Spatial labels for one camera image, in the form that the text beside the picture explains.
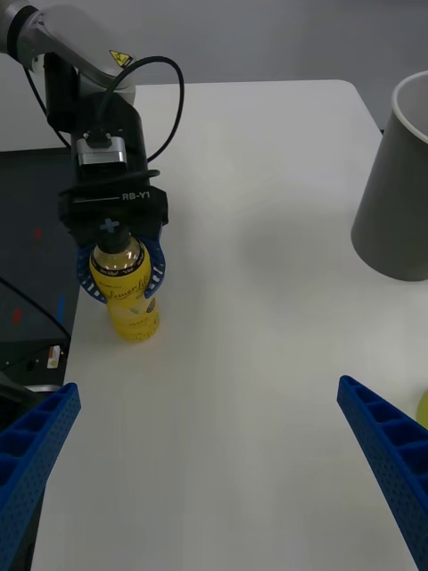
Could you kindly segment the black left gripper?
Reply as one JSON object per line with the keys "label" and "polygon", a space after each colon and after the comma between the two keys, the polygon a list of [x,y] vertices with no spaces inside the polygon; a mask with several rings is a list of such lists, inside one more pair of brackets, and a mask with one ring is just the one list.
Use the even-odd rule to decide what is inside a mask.
{"label": "black left gripper", "polygon": [[161,248],[162,227],[169,222],[168,198],[151,185],[140,116],[134,106],[115,95],[101,119],[96,112],[102,98],[89,95],[77,104],[71,133],[74,178],[59,194],[58,215],[79,245],[77,277],[96,301],[106,304],[92,276],[89,262],[95,244],[115,228],[127,228],[145,246],[151,263],[145,298],[153,297],[166,273]]}

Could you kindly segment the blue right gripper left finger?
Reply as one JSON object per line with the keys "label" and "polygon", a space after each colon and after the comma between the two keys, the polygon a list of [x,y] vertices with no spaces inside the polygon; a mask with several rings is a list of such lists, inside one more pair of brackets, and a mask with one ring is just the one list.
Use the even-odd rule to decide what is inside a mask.
{"label": "blue right gripper left finger", "polygon": [[67,384],[1,433],[1,568],[10,568],[47,480],[80,412]]}

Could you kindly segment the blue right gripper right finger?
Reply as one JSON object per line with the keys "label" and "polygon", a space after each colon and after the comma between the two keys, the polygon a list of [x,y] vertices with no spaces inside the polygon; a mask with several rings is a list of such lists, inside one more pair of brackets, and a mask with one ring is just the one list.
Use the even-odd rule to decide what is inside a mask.
{"label": "blue right gripper right finger", "polygon": [[428,434],[357,380],[342,376],[337,402],[419,570],[428,569]]}

